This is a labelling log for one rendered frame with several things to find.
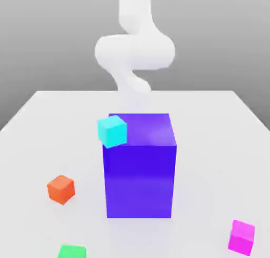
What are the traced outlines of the large purple box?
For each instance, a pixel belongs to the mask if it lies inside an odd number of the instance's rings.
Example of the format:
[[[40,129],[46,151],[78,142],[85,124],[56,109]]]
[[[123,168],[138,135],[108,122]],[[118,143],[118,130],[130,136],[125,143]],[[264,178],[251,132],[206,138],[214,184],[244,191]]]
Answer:
[[[108,218],[170,218],[177,143],[167,113],[118,115],[127,143],[103,149]]]

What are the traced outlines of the small green cube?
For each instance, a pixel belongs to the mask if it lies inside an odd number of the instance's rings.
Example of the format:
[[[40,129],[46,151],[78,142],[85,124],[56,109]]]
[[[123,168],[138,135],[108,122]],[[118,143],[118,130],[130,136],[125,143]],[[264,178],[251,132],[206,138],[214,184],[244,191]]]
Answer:
[[[86,258],[84,246],[62,245],[57,258]]]

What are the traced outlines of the small cyan cube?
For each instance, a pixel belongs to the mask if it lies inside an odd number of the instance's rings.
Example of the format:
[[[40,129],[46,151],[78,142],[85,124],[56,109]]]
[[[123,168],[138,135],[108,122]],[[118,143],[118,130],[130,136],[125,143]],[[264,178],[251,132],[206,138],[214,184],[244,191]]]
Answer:
[[[98,138],[106,148],[127,143],[127,124],[118,115],[97,120]]]

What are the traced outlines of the small orange cube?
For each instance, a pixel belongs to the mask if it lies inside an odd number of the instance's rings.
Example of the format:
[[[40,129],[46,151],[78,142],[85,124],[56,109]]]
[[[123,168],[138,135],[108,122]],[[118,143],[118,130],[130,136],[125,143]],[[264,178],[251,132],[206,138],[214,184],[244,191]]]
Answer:
[[[47,184],[49,198],[64,205],[75,195],[74,181],[64,175],[59,175]]]

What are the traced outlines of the small magenta cube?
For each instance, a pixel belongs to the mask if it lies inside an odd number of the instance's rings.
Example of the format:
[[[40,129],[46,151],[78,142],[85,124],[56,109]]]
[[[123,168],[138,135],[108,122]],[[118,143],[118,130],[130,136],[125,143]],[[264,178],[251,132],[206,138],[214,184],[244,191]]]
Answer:
[[[228,249],[250,256],[254,244],[254,237],[255,226],[238,220],[233,220]]]

